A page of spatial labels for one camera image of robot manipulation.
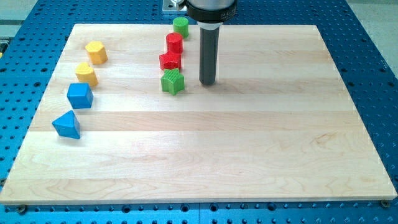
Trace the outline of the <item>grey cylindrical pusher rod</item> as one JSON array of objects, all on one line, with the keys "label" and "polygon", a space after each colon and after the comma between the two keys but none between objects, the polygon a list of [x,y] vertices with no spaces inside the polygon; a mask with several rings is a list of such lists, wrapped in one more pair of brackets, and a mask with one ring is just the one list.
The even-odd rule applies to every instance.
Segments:
[{"label": "grey cylindrical pusher rod", "polygon": [[199,80],[202,85],[213,85],[216,79],[221,23],[198,22],[198,25],[200,27]]}]

